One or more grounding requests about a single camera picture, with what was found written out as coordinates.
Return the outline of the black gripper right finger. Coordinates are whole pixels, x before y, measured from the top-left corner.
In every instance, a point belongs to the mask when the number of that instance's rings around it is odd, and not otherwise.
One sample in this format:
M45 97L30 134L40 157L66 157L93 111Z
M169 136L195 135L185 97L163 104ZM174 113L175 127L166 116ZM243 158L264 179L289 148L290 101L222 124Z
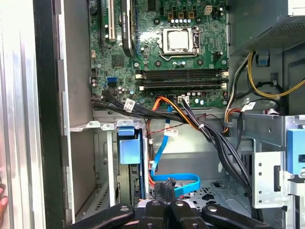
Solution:
M166 188L174 191L173 200L169 204L171 223L175 229L207 229L207 223L220 229L270 229L271 226L256 219L249 218L238 212L217 204L205 205L201 215L197 216L194 209L185 201L178 198L189 192L199 190L200 182L190 183L186 186L175 187L173 178L166 180Z

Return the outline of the person hand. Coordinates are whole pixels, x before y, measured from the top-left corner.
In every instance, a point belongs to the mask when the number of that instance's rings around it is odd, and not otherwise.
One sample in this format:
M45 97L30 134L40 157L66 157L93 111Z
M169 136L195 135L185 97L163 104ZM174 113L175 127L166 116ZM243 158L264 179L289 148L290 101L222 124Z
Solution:
M8 205L8 197L7 196L1 196L0 197L0 225L2 226L3 224L3 214L6 210L6 207Z

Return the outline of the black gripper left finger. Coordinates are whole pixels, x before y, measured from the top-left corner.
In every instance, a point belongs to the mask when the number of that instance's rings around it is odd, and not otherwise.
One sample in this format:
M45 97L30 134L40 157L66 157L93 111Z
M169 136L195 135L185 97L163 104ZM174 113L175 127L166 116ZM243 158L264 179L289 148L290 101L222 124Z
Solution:
M139 202L136 208L118 204L82 219L69 229L163 229L170 200L170 182L158 182L154 199Z

